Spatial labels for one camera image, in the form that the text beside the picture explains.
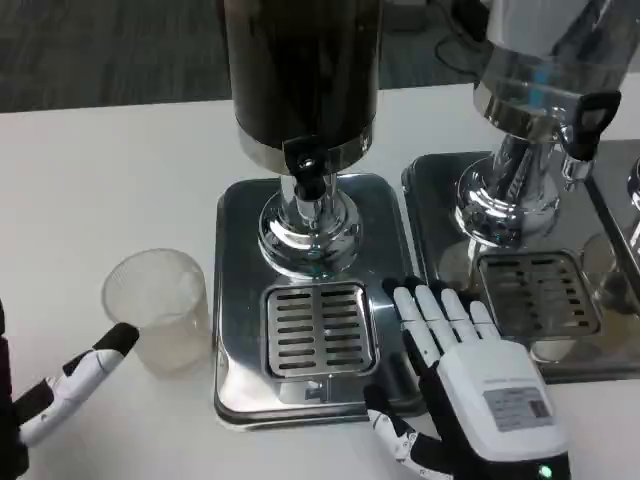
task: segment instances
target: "drip tray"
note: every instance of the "drip tray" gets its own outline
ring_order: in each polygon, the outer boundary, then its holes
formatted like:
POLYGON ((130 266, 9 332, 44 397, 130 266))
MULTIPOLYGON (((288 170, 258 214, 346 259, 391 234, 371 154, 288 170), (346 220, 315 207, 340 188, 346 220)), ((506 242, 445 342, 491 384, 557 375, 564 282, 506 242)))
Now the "drip tray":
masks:
POLYGON ((478 270, 507 337, 579 337, 600 328, 578 267, 564 252, 483 255, 478 270))
POLYGON ((279 378, 364 374, 375 364, 367 298, 355 283, 272 290, 267 338, 279 378))

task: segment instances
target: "robotic hand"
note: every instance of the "robotic hand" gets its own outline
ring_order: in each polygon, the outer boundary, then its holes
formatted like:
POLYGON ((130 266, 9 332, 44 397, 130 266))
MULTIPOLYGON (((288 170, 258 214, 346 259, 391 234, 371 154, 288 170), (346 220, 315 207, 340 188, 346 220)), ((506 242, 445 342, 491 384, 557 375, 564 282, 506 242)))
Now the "robotic hand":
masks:
POLYGON ((369 420, 395 459, 428 480, 570 478, 567 437, 525 347, 500 338, 481 302, 469 315, 451 289, 418 285, 417 303, 409 288, 391 290, 441 437, 416 432, 368 386, 369 420))
POLYGON ((129 353, 139 333, 126 323, 115 325, 91 350, 67 362, 58 376, 45 378, 13 402, 4 330, 0 302, 0 480, 14 480, 29 467, 27 449, 47 437, 89 398, 129 353))

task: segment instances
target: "floor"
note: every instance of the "floor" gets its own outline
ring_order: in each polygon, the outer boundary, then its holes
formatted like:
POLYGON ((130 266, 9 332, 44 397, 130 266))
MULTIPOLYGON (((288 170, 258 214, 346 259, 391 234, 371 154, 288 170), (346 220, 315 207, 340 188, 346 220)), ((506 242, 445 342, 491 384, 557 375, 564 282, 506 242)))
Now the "floor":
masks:
MULTIPOLYGON (((0 112, 230 98, 216 1, 0 2, 0 112)), ((452 34, 442 4, 392 1, 382 88, 474 79, 485 51, 452 34)))

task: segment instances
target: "dark liquid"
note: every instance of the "dark liquid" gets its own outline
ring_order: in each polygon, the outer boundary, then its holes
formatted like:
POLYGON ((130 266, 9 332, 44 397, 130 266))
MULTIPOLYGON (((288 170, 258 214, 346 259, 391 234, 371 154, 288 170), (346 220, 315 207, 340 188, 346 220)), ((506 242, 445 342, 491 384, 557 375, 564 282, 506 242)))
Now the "dark liquid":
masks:
POLYGON ((274 148, 307 135, 333 147, 376 113, 381 0, 226 0, 240 126, 274 148))

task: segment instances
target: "white cup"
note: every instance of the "white cup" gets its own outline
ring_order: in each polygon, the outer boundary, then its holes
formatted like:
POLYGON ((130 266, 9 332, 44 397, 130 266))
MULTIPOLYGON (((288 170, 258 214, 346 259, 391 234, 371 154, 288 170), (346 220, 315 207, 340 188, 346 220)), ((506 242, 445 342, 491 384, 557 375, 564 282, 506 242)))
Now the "white cup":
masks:
POLYGON ((126 258, 105 280, 102 304, 113 322, 140 330, 134 351, 158 376, 183 370, 211 352, 204 275, 185 253, 157 249, 126 258))

